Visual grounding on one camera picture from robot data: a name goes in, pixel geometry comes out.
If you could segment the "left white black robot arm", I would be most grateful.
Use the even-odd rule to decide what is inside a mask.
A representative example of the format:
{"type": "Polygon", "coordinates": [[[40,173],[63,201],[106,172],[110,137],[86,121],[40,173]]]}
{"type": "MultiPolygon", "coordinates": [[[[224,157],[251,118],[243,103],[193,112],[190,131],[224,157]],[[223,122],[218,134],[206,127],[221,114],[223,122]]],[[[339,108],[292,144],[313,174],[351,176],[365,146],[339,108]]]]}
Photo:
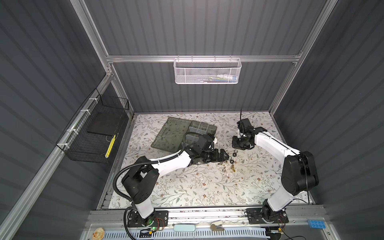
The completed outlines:
{"type": "Polygon", "coordinates": [[[115,180],[118,180],[121,174],[125,174],[121,183],[127,194],[118,189],[115,189],[115,192],[129,200],[143,220],[150,221],[155,216],[150,197],[159,178],[190,166],[222,163],[229,160],[230,156],[225,150],[215,148],[216,138],[213,135],[197,135],[199,137],[197,142],[191,145],[185,144],[186,136],[183,136],[181,149],[178,152],[158,159],[140,157],[116,176],[115,180]]]}

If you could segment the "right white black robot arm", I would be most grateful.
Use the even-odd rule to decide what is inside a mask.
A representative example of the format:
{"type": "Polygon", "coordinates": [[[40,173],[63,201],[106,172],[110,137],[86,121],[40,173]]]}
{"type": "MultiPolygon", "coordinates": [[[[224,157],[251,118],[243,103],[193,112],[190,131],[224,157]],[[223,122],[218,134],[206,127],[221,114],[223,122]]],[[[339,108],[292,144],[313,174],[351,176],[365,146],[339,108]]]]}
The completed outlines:
{"type": "Polygon", "coordinates": [[[249,119],[237,122],[238,135],[233,137],[232,147],[251,150],[258,146],[275,157],[281,164],[281,186],[263,203],[262,216],[266,221],[279,215],[295,196],[307,192],[319,184],[313,154],[299,151],[275,138],[263,127],[253,127],[249,119]]]}

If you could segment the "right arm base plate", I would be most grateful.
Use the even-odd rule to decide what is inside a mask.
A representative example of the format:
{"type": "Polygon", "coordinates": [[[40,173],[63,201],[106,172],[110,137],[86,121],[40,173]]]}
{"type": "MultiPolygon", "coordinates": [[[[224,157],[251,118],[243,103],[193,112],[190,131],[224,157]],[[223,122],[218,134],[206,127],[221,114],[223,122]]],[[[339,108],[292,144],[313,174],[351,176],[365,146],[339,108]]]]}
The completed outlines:
{"type": "Polygon", "coordinates": [[[250,224],[287,224],[288,216],[284,210],[274,212],[269,208],[248,208],[244,212],[250,224]]]}

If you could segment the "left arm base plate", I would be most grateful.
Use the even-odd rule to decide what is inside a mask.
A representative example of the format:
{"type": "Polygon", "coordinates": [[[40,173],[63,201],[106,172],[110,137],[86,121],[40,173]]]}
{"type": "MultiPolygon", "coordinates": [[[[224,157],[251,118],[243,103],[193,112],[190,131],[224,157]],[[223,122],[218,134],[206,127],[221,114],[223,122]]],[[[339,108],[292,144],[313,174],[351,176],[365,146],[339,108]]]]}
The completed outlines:
{"type": "Polygon", "coordinates": [[[142,218],[138,212],[130,211],[128,213],[128,227],[166,227],[168,225],[169,211],[154,211],[147,218],[142,218]]]}

